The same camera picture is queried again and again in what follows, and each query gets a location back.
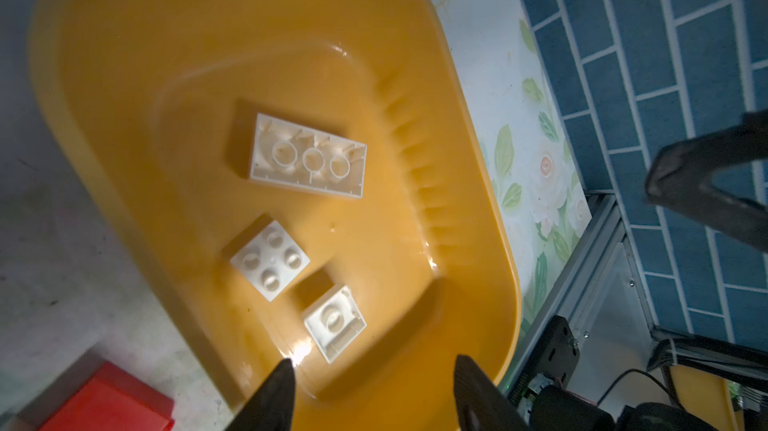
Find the white lego brick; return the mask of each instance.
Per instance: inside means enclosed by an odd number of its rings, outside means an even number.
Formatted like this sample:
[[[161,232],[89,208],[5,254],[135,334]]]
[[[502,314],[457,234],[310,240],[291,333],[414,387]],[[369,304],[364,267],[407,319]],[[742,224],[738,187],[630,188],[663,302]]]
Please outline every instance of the white lego brick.
[[[362,198],[367,147],[259,114],[250,178],[303,191]]]
[[[230,260],[267,301],[272,302],[310,263],[277,221],[257,234]]]
[[[366,320],[357,309],[352,292],[341,284],[323,294],[302,317],[306,330],[328,364],[366,329]]]

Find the gray floor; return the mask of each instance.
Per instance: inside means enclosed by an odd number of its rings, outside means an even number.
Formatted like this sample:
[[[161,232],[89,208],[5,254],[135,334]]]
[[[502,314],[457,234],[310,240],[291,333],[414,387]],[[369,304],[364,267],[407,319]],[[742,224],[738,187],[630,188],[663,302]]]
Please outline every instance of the gray floor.
[[[34,104],[33,5],[0,0],[0,414],[92,349],[172,397],[177,429],[222,429],[230,411]]]

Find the red box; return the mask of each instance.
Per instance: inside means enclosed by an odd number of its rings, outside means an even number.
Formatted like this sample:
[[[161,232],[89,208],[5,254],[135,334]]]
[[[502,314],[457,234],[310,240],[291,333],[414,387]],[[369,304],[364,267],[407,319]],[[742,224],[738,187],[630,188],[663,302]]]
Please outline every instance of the red box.
[[[105,363],[39,431],[170,431],[174,401]]]

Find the yellow plastic tub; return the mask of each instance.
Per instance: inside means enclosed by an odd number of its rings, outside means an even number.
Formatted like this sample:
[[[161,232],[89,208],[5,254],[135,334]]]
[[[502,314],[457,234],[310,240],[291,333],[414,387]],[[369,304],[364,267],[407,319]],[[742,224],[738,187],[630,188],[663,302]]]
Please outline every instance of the yellow plastic tub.
[[[521,299],[428,0],[40,0],[45,118],[232,407],[285,356],[294,429],[451,429],[452,370],[498,380]],[[256,114],[368,145],[362,199],[247,177]],[[312,262],[272,303],[229,265],[270,219]],[[329,365],[300,315],[348,285]]]

